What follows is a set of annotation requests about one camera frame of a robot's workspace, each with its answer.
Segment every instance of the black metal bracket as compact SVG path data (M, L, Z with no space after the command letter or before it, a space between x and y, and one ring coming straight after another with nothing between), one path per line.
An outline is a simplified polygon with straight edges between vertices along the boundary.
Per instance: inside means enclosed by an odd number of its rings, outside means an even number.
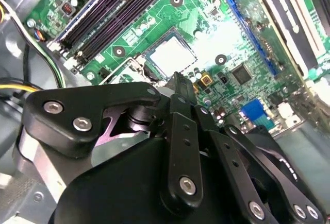
M190 102L179 94L171 96L166 134L160 195L172 213L185 215L201 204L203 186L197 124L191 119Z
M96 143L125 132L147 131L151 137L166 138L159 193L172 215L196 213L203 204L200 151L207 151L228 181L236 222L324 223L320 209L239 129L219 130L209 111L196 105L191 82L176 73L171 84L175 93L170 97L143 82L33 93L23 113L20 153L34 163L58 200L77 176L91 169ZM83 118L81 127L75 123L77 118ZM244 167L238 147L276 185L278 194L272 193L267 204Z
M62 111L46 111L45 105L50 101L58 103ZM105 110L111 113L115 124L127 108L157 106L159 101L159 92L145 82L47 90L29 95L22 121L34 139L65 156L80 158L92 151L101 135ZM79 117L90 122L90 130L83 132L74 127L74 120Z

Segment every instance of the integrated circuit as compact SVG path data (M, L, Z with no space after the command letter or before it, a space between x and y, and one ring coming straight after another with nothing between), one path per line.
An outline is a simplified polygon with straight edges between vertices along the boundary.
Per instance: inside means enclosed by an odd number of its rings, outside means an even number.
M234 69L232 75L240 85L243 85L252 79L252 76L249 74L244 64Z
M154 43L144 55L167 78L196 61L188 43L175 29Z

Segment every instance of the silver screw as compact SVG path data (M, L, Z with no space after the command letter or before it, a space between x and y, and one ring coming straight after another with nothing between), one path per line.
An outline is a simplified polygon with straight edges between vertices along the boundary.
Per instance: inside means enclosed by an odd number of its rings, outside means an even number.
M63 111L63 106L55 101L49 101L43 105L43 109L51 114L59 114Z
M35 26L36 26L36 21L35 20L33 20L33 19L29 19L29 20L27 20L27 22L26 22L26 25L29 27L29 28L34 28Z
M187 177L180 178L180 187L187 195L192 196L196 193L196 185Z
M251 212L257 217L259 220L263 220L265 218L265 213L263 212L262 208L256 202L250 202L249 207Z
M150 93L152 95L155 95L156 94L156 92L153 89L148 89L147 91L148 91L148 93Z
M294 205L294 210L301 218L306 219L306 214L301 207Z
M75 120L73 120L73 127L82 132L87 132L92 129L92 122L85 117L78 117Z
M178 99L179 99L182 103L186 103L185 99L183 99L183 98L181 98L181 97L179 97Z
M234 134L237 134L237 131L233 128L233 127L229 127L229 130L232 132L232 133L234 133Z
M207 111L204 107L201 107L201 111L202 111L204 114L208 114L208 111Z
M310 215L314 218L314 219L318 219L319 215L318 213L310 206L307 206L307 210L310 213Z
M33 195L33 201L34 202L41 202L43 199L43 194L41 192L36 192L34 195Z

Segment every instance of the capacitor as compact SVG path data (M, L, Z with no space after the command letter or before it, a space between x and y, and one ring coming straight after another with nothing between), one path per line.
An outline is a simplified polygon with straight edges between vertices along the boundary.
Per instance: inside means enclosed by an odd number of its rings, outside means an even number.
M220 120L221 119L221 115L220 115L220 113L219 113L218 110L215 110L214 111L214 115L215 115L215 117L216 117L217 120Z
M196 82L196 77L195 77L195 74L193 72L189 72L188 73L188 77L189 77L189 80L192 82L192 83L195 83Z
M137 28L137 29L135 29L135 34L137 36L141 36L141 35L143 35L143 31L140 28Z
M154 17L149 17L148 18L148 23L149 23L149 25L155 25L156 24L156 19Z
M199 80L202 78L202 73L200 72L200 70L198 68L194 68L194 73L195 73L196 79Z
M226 115L226 110L223 107L219 107L218 111L221 117L224 117Z
M146 31L148 28L149 28L149 26L148 26L147 23L142 23L141 26L140 26L140 29L141 29L142 31Z
M221 5L221 1L220 0L213 0L212 2L213 2L213 4L214 4L215 7L218 7L219 8L220 5Z
M209 97L205 97L203 99L203 103L207 106L207 107L210 107L212 105L212 101Z
M194 36L195 36L196 39L199 40L199 39L201 39L203 37L203 33L201 31L199 31L199 30L196 30L194 32Z
M77 7L78 6L78 0L71 0L70 4L72 7Z

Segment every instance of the black plastic arm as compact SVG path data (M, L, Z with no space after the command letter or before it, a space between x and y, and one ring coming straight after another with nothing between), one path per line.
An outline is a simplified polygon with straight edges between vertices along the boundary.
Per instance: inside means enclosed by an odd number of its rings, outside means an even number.
M34 139L65 156L80 158L92 151L101 135L106 109L116 107L121 114L134 105L156 106L159 100L159 92L145 82L35 92L26 100L23 125ZM59 103L63 110L57 114L47 112L45 104L49 101ZM91 122L90 130L83 132L74 127L79 117Z

